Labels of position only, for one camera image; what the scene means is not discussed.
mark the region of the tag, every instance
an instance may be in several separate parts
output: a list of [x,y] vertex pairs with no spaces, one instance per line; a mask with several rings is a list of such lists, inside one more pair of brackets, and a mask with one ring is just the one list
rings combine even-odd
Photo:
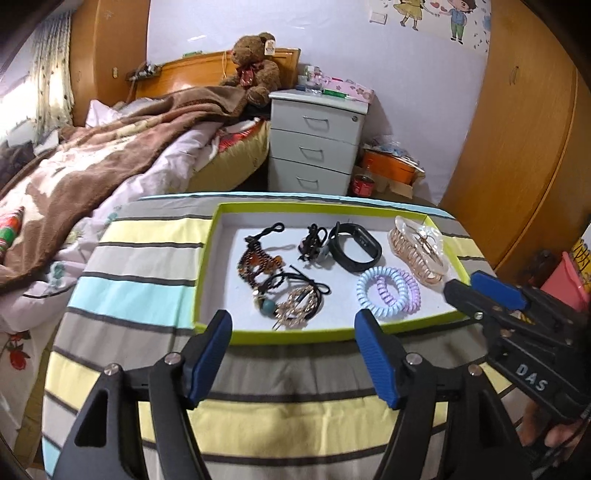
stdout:
[[265,42],[265,55],[270,56],[275,54],[275,40],[267,40]]

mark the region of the bracelet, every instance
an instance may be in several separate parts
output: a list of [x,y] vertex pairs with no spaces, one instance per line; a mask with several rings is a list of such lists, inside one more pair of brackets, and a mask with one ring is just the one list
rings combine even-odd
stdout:
[[[390,278],[398,290],[398,299],[388,307],[374,305],[369,301],[367,295],[369,282],[382,275]],[[359,300],[361,308],[369,309],[375,317],[390,318],[403,311],[410,300],[410,292],[406,281],[396,269],[391,267],[373,267],[359,277],[359,281],[357,282],[357,300]]]
[[[260,309],[261,313],[277,319],[273,330],[277,330],[281,326],[287,329],[304,327],[318,313],[322,303],[322,295],[331,293],[327,284],[316,282],[293,265],[290,265],[290,268],[295,273],[282,271],[267,278],[259,288],[252,292],[255,305]],[[307,285],[292,290],[287,300],[279,304],[265,297],[266,292],[277,288],[286,278],[302,281]],[[298,306],[304,299],[306,299],[305,305]]]
[[246,251],[238,261],[238,275],[251,288],[258,288],[260,286],[256,281],[256,277],[261,273],[272,275],[277,270],[283,272],[283,259],[279,255],[275,258],[271,257],[262,249],[261,243],[259,242],[263,236],[269,235],[272,232],[282,232],[283,230],[285,230],[285,225],[277,222],[275,225],[265,228],[258,235],[247,236],[244,239],[246,242]]
[[[402,270],[401,268],[394,268],[394,270],[396,270],[407,283],[408,290],[410,292],[408,304],[402,310],[406,313],[415,313],[419,308],[421,308],[421,291],[419,290],[418,283],[406,270]],[[380,275],[378,277],[377,286],[380,298],[389,307],[393,306],[396,300],[388,291],[385,276]]]
[[[349,233],[363,250],[372,258],[369,262],[356,262],[345,255],[339,243],[339,234]],[[360,273],[372,268],[382,257],[382,246],[379,242],[361,225],[356,223],[339,223],[330,231],[328,242],[330,254],[335,261],[346,271]]]

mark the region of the white nightstand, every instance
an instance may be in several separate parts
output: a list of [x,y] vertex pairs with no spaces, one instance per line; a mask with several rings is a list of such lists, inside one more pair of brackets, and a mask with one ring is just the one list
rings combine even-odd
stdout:
[[269,190],[346,194],[368,104],[298,90],[270,97]]

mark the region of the pillow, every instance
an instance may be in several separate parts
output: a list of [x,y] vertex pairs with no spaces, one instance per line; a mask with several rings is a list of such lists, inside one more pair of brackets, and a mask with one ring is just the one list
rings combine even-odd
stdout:
[[33,142],[9,147],[7,142],[0,145],[0,190],[27,165],[35,154]]

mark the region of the teddy bear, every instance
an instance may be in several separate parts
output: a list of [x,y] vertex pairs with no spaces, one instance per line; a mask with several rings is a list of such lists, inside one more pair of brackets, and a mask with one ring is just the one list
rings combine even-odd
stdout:
[[247,90],[248,102],[259,108],[269,103],[269,93],[281,88],[277,63],[265,59],[265,43],[268,40],[275,40],[275,37],[267,32],[240,38],[231,55],[237,66],[236,73],[220,83],[242,86]]

